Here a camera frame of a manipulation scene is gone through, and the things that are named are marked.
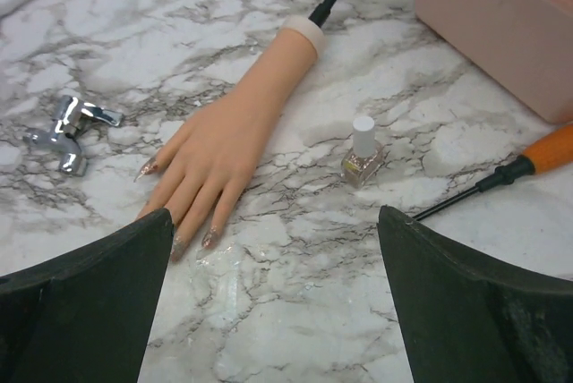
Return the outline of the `white nail polish cap brush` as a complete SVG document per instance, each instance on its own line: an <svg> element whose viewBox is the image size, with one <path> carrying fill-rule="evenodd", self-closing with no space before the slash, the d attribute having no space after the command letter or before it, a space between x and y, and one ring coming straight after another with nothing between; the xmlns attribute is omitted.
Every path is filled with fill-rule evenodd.
<svg viewBox="0 0 573 383"><path fill-rule="evenodd" d="M357 157L367 158L374 155L376 150L375 122L367 115L356 117L353 126L353 152Z"/></svg>

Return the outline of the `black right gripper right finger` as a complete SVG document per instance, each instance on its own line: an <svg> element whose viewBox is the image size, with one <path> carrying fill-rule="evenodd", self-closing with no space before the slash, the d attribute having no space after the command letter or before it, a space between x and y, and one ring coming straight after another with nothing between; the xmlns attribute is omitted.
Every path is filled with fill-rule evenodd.
<svg viewBox="0 0 573 383"><path fill-rule="evenodd" d="M570 382L572 283L383 206L381 255L416 382Z"/></svg>

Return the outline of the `glitter nail polish bottle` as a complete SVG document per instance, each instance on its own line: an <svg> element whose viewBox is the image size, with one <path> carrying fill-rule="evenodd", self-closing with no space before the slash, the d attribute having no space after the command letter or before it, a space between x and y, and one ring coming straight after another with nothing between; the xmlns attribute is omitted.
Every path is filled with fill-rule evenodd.
<svg viewBox="0 0 573 383"><path fill-rule="evenodd" d="M352 147L341 161L342 175L353 187L362 188L380 169L383 159L383 147L377 140L374 142L372 154L367 157L359 157Z"/></svg>

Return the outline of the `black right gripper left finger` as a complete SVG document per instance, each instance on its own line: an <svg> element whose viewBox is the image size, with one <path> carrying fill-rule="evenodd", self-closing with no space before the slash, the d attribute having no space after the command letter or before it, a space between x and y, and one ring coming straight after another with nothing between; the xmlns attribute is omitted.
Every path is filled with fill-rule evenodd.
<svg viewBox="0 0 573 383"><path fill-rule="evenodd" d="M135 382L172 247L159 209L1 278L3 382Z"/></svg>

